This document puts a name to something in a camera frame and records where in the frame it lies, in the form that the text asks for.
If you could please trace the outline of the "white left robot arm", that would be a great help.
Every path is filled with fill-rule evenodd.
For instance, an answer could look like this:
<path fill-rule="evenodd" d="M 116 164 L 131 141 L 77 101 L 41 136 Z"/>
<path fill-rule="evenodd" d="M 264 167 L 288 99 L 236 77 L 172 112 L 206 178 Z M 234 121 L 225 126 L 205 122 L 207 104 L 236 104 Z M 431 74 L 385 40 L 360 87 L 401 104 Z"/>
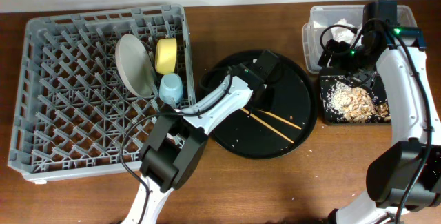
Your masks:
<path fill-rule="evenodd" d="M 139 151 L 140 183 L 124 223 L 155 223 L 169 195 L 196 169 L 209 134 L 228 116 L 258 98 L 273 65 L 241 63 L 228 69 L 223 82 L 197 104 L 153 114 L 153 130 Z"/>

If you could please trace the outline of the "light blue plastic cup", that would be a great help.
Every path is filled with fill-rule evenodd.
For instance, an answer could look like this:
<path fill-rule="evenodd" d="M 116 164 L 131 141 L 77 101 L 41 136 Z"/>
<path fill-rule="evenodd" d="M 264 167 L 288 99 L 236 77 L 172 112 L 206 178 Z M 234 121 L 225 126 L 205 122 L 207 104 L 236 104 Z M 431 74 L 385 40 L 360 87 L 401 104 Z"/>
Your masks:
<path fill-rule="evenodd" d="M 158 93 L 162 102 L 178 105 L 183 98 L 183 82 L 179 75 L 175 73 L 164 75 Z"/>

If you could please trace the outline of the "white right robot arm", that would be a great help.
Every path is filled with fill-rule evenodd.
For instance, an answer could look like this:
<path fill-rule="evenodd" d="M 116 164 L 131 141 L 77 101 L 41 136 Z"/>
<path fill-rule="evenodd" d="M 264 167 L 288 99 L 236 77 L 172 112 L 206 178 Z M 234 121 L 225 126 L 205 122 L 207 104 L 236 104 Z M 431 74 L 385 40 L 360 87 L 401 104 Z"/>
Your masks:
<path fill-rule="evenodd" d="M 422 32 L 385 28 L 376 61 L 391 113 L 391 147 L 367 170 L 366 190 L 334 209 L 329 223 L 399 223 L 402 215 L 440 205 L 440 117 L 426 74 Z"/>

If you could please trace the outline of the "yellow plastic bowl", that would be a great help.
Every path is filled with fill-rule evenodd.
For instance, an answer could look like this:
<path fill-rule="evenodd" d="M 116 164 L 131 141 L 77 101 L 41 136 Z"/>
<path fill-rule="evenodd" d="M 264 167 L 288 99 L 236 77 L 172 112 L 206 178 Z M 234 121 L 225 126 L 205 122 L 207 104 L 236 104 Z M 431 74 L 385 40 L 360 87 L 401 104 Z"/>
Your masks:
<path fill-rule="evenodd" d="M 160 39 L 156 46 L 155 70 L 162 75 L 173 73 L 176 66 L 176 58 L 176 39 Z"/>

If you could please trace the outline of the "food scraps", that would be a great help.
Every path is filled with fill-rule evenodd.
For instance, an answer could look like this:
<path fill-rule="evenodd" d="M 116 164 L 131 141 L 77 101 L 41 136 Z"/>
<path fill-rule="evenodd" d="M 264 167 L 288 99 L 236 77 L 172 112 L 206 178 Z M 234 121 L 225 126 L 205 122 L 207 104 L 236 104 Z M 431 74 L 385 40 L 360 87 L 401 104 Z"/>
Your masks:
<path fill-rule="evenodd" d="M 337 81 L 327 90 L 325 113 L 332 123 L 388 123 L 391 121 L 386 102 L 375 103 L 368 92 L 360 87 L 352 88 Z"/>

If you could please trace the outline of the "grey round plate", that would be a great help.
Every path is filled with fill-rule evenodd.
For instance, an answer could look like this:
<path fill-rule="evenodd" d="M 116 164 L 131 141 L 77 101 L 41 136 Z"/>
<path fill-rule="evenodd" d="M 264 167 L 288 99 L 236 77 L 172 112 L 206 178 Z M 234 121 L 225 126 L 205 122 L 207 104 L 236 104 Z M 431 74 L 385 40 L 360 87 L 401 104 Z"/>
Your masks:
<path fill-rule="evenodd" d="M 124 34 L 116 44 L 115 61 L 124 86 L 135 96 L 153 93 L 154 69 L 147 50 L 133 34 Z"/>

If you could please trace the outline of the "wooden chopstick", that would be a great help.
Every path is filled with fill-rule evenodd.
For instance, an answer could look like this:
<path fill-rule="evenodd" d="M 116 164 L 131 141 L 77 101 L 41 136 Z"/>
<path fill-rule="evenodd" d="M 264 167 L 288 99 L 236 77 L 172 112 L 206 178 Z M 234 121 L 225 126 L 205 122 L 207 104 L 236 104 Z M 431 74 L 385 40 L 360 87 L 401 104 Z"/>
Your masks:
<path fill-rule="evenodd" d="M 270 117 L 272 117 L 272 118 L 274 118 L 274 119 L 276 119 L 276 120 L 278 120 L 278 121 L 281 121 L 281 122 L 283 122 L 283 123 L 285 123 L 285 124 L 287 124 L 287 125 L 290 125 L 290 126 L 296 128 L 296 129 L 298 129 L 298 130 L 301 130 L 301 129 L 302 129 L 300 126 L 298 126 L 298 125 L 296 125 L 296 124 L 294 124 L 294 123 L 292 123 L 292 122 L 290 122 L 290 121 L 288 121 L 288 120 L 285 120 L 284 118 L 282 118 L 282 117 L 280 117 L 280 116 L 278 116 L 278 115 L 275 115 L 275 114 L 273 114 L 273 113 L 271 113 L 271 112 L 267 112 L 267 111 L 263 111 L 263 110 L 258 110 L 258 111 L 259 111 L 259 112 L 262 112 L 262 113 L 266 114 L 267 116 L 270 116 Z"/>
<path fill-rule="evenodd" d="M 271 130 L 272 132 L 274 132 L 278 136 L 284 138 L 284 140 L 289 141 L 290 143 L 294 143 L 293 140 L 291 140 L 290 138 L 285 136 L 283 133 L 279 132 L 276 128 L 272 127 L 270 124 L 268 124 L 268 123 L 264 122 L 262 119 L 258 118 L 255 114 L 252 114 L 250 111 L 246 110 L 245 108 L 242 108 L 240 110 L 242 110 L 245 114 L 247 114 L 248 116 L 253 118 L 255 121 L 257 121 L 258 123 L 260 123 L 263 126 L 265 126 L 266 128 L 268 128 L 269 130 Z"/>

